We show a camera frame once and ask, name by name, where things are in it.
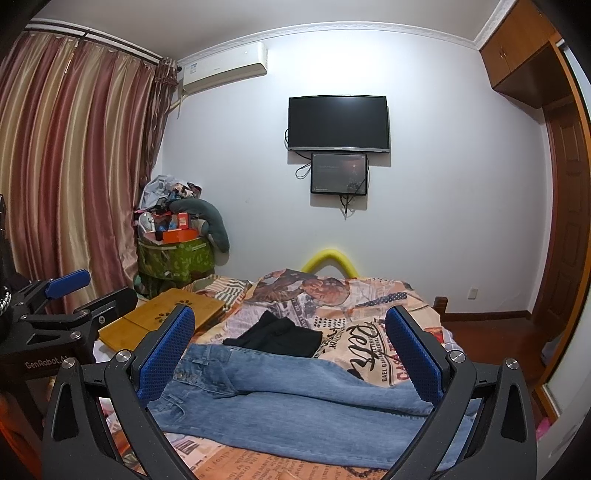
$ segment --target bedsheet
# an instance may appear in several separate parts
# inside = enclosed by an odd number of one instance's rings
[[[231,279],[222,277],[218,288],[224,289],[230,284]],[[215,295],[212,290],[204,289],[198,293]],[[408,381],[406,370],[385,334],[385,314],[394,305],[403,305],[415,321],[447,349],[457,347],[450,333],[442,329],[437,312],[404,281],[343,280],[289,269],[260,278],[228,307],[220,324],[205,333],[198,332],[191,341],[222,343],[225,338],[235,338],[269,310],[276,316],[289,317],[297,325],[323,332],[316,358],[330,360],[372,384],[390,387]],[[126,464],[141,472],[116,416],[109,416],[108,423]],[[279,480],[282,475],[285,478],[289,474],[298,480],[377,480],[385,473],[379,469],[287,459],[189,435],[165,435],[200,480]]]

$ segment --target curtain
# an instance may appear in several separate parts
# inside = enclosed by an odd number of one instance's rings
[[[17,271],[92,275],[55,313],[132,284],[155,71],[91,41],[37,32],[23,33],[0,64],[0,193]]]
[[[177,61],[170,58],[160,60],[156,67],[154,83],[152,83],[150,97],[148,98],[148,112],[146,114],[144,142],[142,145],[142,163],[139,174],[139,195],[150,181],[152,169],[156,164],[166,119],[168,118],[168,110],[177,86]]]

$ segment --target blue jeans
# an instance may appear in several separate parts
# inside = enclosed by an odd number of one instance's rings
[[[329,361],[191,345],[148,405],[164,432],[330,465],[390,468],[433,406],[412,383],[368,384]],[[465,416],[440,469],[472,427]]]

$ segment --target gray stuffed toy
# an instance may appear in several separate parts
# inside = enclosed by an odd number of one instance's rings
[[[211,203],[202,199],[183,199],[170,202],[168,208],[173,213],[187,212],[205,220],[201,226],[201,235],[205,237],[211,235],[213,243],[220,252],[225,253],[230,250],[230,241],[223,225],[222,215]]]

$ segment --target black cloth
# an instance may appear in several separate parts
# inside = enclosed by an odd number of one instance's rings
[[[241,346],[276,355],[311,358],[322,341],[322,332],[297,327],[289,318],[277,318],[271,312],[238,338],[226,338],[224,345]]]

